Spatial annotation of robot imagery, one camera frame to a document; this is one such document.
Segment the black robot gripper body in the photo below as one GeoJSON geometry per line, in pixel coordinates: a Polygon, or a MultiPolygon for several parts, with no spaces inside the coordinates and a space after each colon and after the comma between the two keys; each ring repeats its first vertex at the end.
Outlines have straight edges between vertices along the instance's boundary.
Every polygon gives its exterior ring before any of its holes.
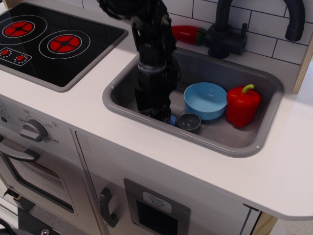
{"type": "Polygon", "coordinates": [[[169,95],[177,88],[181,72],[177,61],[169,61],[165,70],[156,74],[137,72],[135,90],[142,90],[152,100],[152,105],[169,104],[169,95]]]}

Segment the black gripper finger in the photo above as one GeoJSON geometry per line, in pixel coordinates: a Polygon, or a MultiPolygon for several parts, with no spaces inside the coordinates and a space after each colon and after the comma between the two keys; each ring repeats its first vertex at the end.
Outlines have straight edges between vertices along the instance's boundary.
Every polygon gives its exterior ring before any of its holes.
{"type": "Polygon", "coordinates": [[[135,90],[135,98],[138,110],[147,116],[151,116],[153,110],[151,98],[142,90],[135,90]]]}
{"type": "Polygon", "coordinates": [[[153,105],[150,113],[151,118],[169,123],[171,117],[171,109],[169,104],[153,105]]]}

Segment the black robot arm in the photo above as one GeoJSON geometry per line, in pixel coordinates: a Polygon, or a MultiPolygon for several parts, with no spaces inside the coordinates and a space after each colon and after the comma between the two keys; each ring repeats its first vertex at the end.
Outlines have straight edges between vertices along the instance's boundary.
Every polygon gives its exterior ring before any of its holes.
{"type": "Polygon", "coordinates": [[[168,123],[169,95],[181,77],[173,56],[176,40],[171,19],[161,0],[100,0],[100,8],[110,17],[128,22],[139,53],[135,98],[139,111],[168,123]]]}

